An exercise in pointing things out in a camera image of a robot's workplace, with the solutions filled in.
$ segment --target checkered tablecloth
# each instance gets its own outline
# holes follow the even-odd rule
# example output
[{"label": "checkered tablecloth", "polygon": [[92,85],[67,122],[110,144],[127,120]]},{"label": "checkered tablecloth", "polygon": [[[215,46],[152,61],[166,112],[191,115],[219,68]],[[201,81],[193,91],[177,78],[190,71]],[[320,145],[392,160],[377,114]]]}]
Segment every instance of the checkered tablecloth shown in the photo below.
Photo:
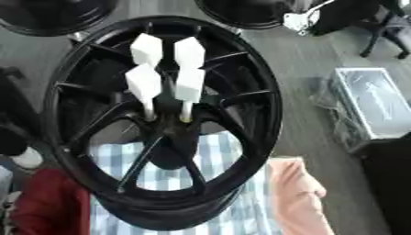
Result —
[{"label": "checkered tablecloth", "polygon": [[[95,163],[106,173],[121,178],[142,150],[141,143],[105,144],[91,149]],[[241,155],[238,140],[228,132],[202,136],[194,162],[207,181],[219,176]],[[268,167],[261,168],[245,184],[239,198],[218,217],[194,228],[178,231],[153,231],[131,226],[107,212],[92,196],[91,235],[280,235],[269,203]],[[149,163],[137,181],[151,190],[177,190],[189,187],[191,178],[185,169],[164,171]]]}]

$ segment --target gray floor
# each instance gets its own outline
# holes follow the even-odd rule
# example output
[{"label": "gray floor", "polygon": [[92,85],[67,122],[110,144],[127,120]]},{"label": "gray floor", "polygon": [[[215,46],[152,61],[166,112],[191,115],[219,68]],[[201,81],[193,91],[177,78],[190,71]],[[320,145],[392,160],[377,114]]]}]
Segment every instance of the gray floor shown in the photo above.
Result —
[{"label": "gray floor", "polygon": [[[108,24],[129,14],[182,15],[210,20],[193,0],[126,0]],[[244,38],[271,65],[283,92],[283,134],[275,155],[301,155],[308,170],[327,188],[325,211],[337,234],[389,234],[372,198],[361,168],[332,138],[327,115],[312,106],[308,97],[313,83],[341,66],[386,68],[400,90],[411,98],[411,58],[398,61],[399,52],[381,40],[369,59],[358,56],[369,35],[349,28],[322,38],[298,37],[284,28],[246,31]],[[0,64],[17,66],[29,77],[21,86],[40,110],[47,81],[53,68],[69,50],[65,38],[28,38],[0,28]]]}]

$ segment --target white foam block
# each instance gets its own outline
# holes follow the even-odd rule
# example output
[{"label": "white foam block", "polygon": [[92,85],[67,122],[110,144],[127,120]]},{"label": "white foam block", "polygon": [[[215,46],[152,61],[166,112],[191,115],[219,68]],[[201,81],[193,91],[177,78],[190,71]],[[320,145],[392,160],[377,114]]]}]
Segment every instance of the white foam block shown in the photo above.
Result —
[{"label": "white foam block", "polygon": [[174,59],[180,67],[200,68],[204,65],[206,49],[195,38],[187,38],[174,43]]},{"label": "white foam block", "polygon": [[147,63],[128,71],[126,80],[130,92],[143,104],[161,93],[161,77]]},{"label": "white foam block", "polygon": [[162,59],[162,40],[142,33],[131,44],[130,51],[134,63],[148,63],[155,68]]},{"label": "white foam block", "polygon": [[205,76],[204,70],[182,68],[175,83],[175,98],[192,103],[200,102]]}]

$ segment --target pink cloth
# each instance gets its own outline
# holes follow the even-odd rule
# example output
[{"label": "pink cloth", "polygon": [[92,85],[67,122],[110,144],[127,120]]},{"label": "pink cloth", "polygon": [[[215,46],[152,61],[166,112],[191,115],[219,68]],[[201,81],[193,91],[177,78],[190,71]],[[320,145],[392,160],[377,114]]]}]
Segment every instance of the pink cloth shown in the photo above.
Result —
[{"label": "pink cloth", "polygon": [[274,216],[283,235],[333,235],[321,198],[326,189],[307,172],[302,158],[275,158],[271,189]]}]

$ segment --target chair leg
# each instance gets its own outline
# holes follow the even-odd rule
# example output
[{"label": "chair leg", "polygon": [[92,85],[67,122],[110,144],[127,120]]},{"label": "chair leg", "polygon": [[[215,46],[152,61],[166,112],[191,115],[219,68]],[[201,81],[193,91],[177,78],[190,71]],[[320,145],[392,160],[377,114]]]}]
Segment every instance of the chair leg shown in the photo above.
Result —
[{"label": "chair leg", "polygon": [[383,34],[382,29],[379,29],[372,33],[372,38],[370,40],[370,43],[368,44],[367,48],[365,48],[365,50],[363,50],[362,53],[360,53],[360,55],[363,58],[366,58],[371,54],[372,49],[375,47],[375,44],[377,44],[377,41],[382,36],[382,34]]},{"label": "chair leg", "polygon": [[395,44],[402,50],[402,52],[397,56],[399,60],[403,60],[408,57],[408,55],[410,54],[409,48],[392,31],[387,30],[383,36],[392,41],[393,44]]}]

